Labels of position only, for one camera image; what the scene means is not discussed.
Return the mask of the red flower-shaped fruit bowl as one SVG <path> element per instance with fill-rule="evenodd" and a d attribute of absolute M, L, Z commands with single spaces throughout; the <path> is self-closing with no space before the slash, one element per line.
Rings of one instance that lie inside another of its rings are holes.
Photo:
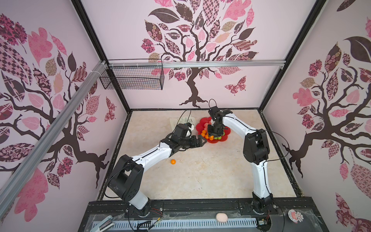
<path fill-rule="evenodd" d="M 202 118 L 199 123 L 196 125 L 196 130 L 198 132 L 198 135 L 201 135 L 202 134 L 202 131 L 205 129 L 204 127 L 204 124 L 205 123 L 210 123 L 210 121 L 212 120 L 211 117 L 208 117 L 208 118 Z M 208 143 L 211 143 L 211 144 L 216 144 L 218 142 L 225 142 L 227 141 L 228 139 L 228 135 L 231 133 L 231 129 L 230 128 L 226 128 L 225 129 L 225 136 L 222 136 L 222 139 L 221 140 L 207 140 Z"/>

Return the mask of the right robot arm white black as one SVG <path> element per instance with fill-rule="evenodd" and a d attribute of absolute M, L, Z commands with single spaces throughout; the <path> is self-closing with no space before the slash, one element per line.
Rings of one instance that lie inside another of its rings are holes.
<path fill-rule="evenodd" d="M 220 137 L 224 130 L 229 128 L 244 139 L 243 156 L 251 164 L 254 181 L 252 208 L 257 214 L 267 212 L 273 202 L 273 196 L 267 174 L 270 148 L 266 131 L 247 125 L 229 109 L 220 110 L 213 106 L 208 113 L 212 118 L 207 129 L 210 135 Z"/>

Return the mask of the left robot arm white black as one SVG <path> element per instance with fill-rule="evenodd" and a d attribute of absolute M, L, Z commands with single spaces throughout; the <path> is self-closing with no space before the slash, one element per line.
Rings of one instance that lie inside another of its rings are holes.
<path fill-rule="evenodd" d="M 152 207 L 151 200 L 140 191 L 144 173 L 177 152 L 203 147 L 207 140 L 201 135 L 192 135 L 193 129 L 191 123 L 178 124 L 156 147 L 137 156 L 121 156 L 110 174 L 107 187 L 119 199 L 133 206 L 139 216 L 147 216 Z"/>

